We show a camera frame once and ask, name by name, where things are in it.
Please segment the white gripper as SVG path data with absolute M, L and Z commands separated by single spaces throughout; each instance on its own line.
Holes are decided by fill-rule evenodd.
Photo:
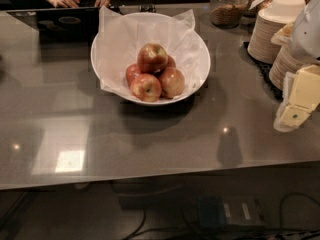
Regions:
M 294 56 L 305 63 L 320 63 L 320 0 L 310 0 L 298 15 L 271 38 L 275 45 L 290 42 Z M 298 129 L 320 105 L 320 66 L 308 65 L 296 73 L 287 72 L 283 101 L 273 127 L 280 132 Z

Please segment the person's left hand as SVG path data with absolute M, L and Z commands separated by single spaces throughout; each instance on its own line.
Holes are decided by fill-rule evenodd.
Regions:
M 96 0 L 94 6 L 95 7 L 108 7 L 110 5 L 109 0 Z

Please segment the person's right hand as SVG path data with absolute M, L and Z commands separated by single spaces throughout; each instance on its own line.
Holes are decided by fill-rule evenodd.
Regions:
M 80 0 L 50 0 L 55 8 L 78 8 Z

